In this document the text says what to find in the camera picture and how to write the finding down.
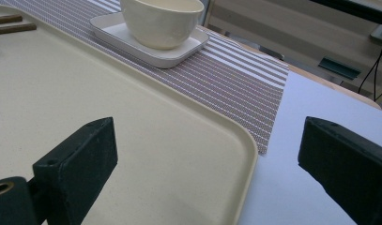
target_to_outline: bowl rim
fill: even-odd
[[[166,8],[166,7],[158,7],[158,6],[155,6],[155,5],[151,5],[151,4],[148,4],[146,2],[144,2],[143,0],[130,0],[130,1],[134,1],[134,2],[138,2],[142,5],[146,5],[148,7],[153,7],[153,8],[158,8],[158,9],[161,9],[161,10],[165,10],[165,11],[170,11],[170,12],[176,12],[176,13],[189,13],[189,14],[192,14],[192,13],[198,13],[198,12],[202,12],[203,10],[205,10],[205,5],[203,5],[203,3],[200,1],[200,0],[192,0],[193,2],[195,2],[196,4],[198,4],[200,6],[200,9],[199,10],[175,10],[175,9],[169,9],[169,8]]]

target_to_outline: saucer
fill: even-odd
[[[208,42],[205,32],[194,29],[191,36],[172,50],[156,50],[139,43],[130,33],[121,12],[92,18],[90,23],[97,38],[129,53],[156,68],[173,68]]]

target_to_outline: placemat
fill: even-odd
[[[178,66],[159,69],[95,37],[89,20],[120,10],[118,0],[0,0],[141,70],[245,127],[260,154],[267,144],[282,99],[287,65],[208,32],[210,41]]]

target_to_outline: white table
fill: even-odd
[[[298,165],[306,116],[338,123],[382,146],[381,111],[291,72],[239,224],[355,224]]]

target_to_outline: bowl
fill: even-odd
[[[120,6],[135,39],[159,50],[182,44],[204,10],[199,0],[120,0]]]

